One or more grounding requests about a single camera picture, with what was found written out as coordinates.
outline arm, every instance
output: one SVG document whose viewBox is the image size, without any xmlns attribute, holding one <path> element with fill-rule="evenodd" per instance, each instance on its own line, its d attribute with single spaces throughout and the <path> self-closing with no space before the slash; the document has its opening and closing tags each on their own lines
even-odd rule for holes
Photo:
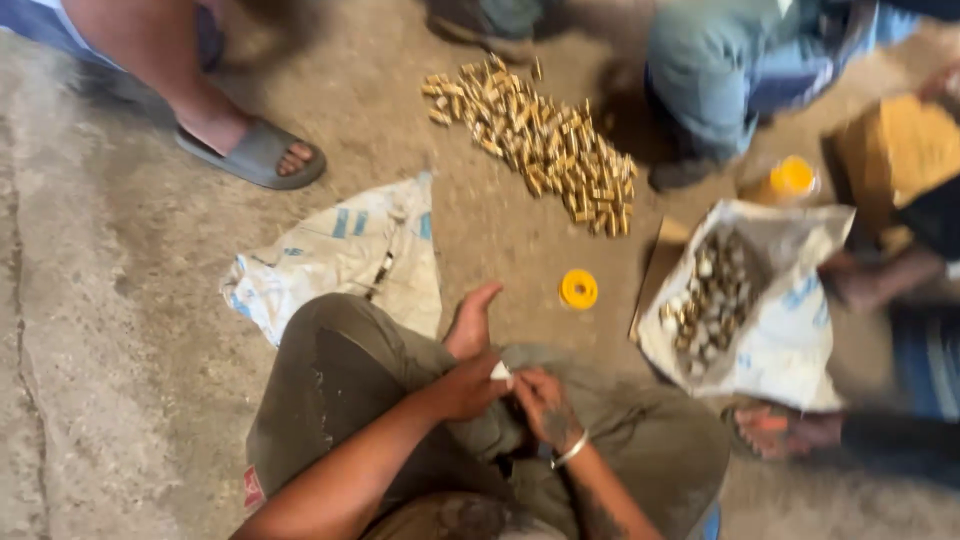
<svg viewBox="0 0 960 540">
<path fill-rule="evenodd" d="M 566 454 L 584 434 L 560 382 L 540 368 L 514 373 L 515 393 L 537 438 Z M 573 480 L 577 513 L 589 540 L 663 540 L 620 479 L 587 443 L 565 468 Z"/>
<path fill-rule="evenodd" d="M 479 416 L 509 391 L 505 381 L 490 380 L 497 361 L 495 354 L 465 360 L 407 396 L 293 479 L 231 540 L 357 538 L 427 433 L 444 420 Z"/>
</svg>

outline white bag containing bullets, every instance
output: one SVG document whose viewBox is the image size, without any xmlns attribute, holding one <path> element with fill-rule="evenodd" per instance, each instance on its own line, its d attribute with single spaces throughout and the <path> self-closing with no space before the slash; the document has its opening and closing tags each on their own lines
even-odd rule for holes
<svg viewBox="0 0 960 540">
<path fill-rule="evenodd" d="M 637 324 L 643 353 L 693 396 L 838 408 L 816 269 L 843 248 L 853 213 L 717 203 Z"/>
</svg>

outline white paper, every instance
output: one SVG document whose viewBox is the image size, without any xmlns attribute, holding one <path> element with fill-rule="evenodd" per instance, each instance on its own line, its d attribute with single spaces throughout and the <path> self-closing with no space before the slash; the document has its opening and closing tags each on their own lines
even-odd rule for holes
<svg viewBox="0 0 960 540">
<path fill-rule="evenodd" d="M 697 227 L 677 267 L 636 326 L 640 348 L 689 394 L 742 393 L 799 410 L 834 410 L 842 401 L 827 374 L 833 329 L 817 266 L 843 248 L 854 209 L 773 209 L 741 201 L 717 203 Z M 702 380 L 681 368 L 673 338 L 660 325 L 660 306 L 684 290 L 695 253 L 714 228 L 734 227 L 772 273 L 753 312 L 725 356 Z"/>
<path fill-rule="evenodd" d="M 434 338 L 440 281 L 433 252 L 432 177 L 384 185 L 315 213 L 267 248 L 236 257 L 221 283 L 227 303 L 275 346 L 290 317 L 330 292 L 364 296 L 388 251 L 390 271 L 373 303 L 399 324 Z"/>
</svg>

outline dusty floor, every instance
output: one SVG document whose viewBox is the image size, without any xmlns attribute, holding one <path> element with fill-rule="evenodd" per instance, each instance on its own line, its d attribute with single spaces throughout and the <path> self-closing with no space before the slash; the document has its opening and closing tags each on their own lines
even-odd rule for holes
<svg viewBox="0 0 960 540">
<path fill-rule="evenodd" d="M 544 86 L 599 102 L 617 79 L 611 66 L 642 57 L 651 8 L 582 0 L 571 9 L 574 22 L 540 46 Z M 0 37 L 3 537 L 226 537 L 244 517 L 244 438 L 273 351 L 224 303 L 221 275 L 233 254 L 272 243 L 311 210 L 424 166 L 438 172 L 445 321 L 466 290 L 500 279 L 496 340 L 559 342 L 597 369 L 649 377 L 625 337 L 646 247 L 663 214 L 692 223 L 732 181 L 664 198 L 644 191 L 629 240 L 591 239 L 567 225 L 561 205 L 531 200 L 466 134 L 428 123 L 420 78 L 479 53 L 427 33 L 420 3 L 310 2 L 293 15 L 234 13 L 222 80 L 326 150 L 324 181 L 296 193 L 204 166 L 177 147 L 156 102 L 78 95 L 71 60 Z M 927 29 L 858 61 L 826 98 L 778 118 L 745 166 L 789 153 L 818 160 L 822 130 L 912 87 L 958 47 L 955 31 Z M 618 117 L 616 129 L 635 120 Z M 643 131 L 634 139 L 657 147 Z M 573 267 L 600 283 L 585 313 L 557 301 Z M 839 386 L 857 400 L 889 393 L 884 323 L 832 312 Z M 735 460 L 723 505 L 726 539 L 960 536 L 950 494 L 857 473 Z"/>
</svg>

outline slide sandal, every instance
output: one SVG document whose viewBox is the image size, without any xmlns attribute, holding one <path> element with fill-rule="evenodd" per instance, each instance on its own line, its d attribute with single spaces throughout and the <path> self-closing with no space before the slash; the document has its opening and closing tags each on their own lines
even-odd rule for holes
<svg viewBox="0 0 960 540">
<path fill-rule="evenodd" d="M 300 172 L 290 176 L 280 176 L 276 172 L 276 164 L 287 153 L 287 148 L 295 142 L 308 146 L 313 152 L 313 159 Z M 326 157 L 319 148 L 262 118 L 253 121 L 253 125 L 240 142 L 226 156 L 217 154 L 215 150 L 192 136 L 183 127 L 177 129 L 177 143 L 187 152 L 211 165 L 270 189 L 297 189 L 307 186 L 326 170 Z"/>
<path fill-rule="evenodd" d="M 748 410 L 757 407 L 740 407 L 736 405 L 728 406 L 723 409 L 723 412 L 720 413 L 720 420 L 727 427 L 731 435 L 731 440 L 733 442 L 733 450 L 740 455 L 751 457 L 753 459 L 759 459 L 761 461 L 784 461 L 789 459 L 789 457 L 764 457 L 763 454 L 754 449 L 754 445 L 750 443 L 747 439 L 743 438 L 743 435 L 740 434 L 740 427 L 736 423 L 736 417 L 734 414 L 738 410 Z M 789 433 L 789 419 L 786 415 L 786 409 L 783 407 L 772 406 L 770 408 L 770 415 L 767 418 L 769 425 L 765 426 L 769 431 L 776 431 L 780 438 L 785 442 L 787 434 Z"/>
</svg>

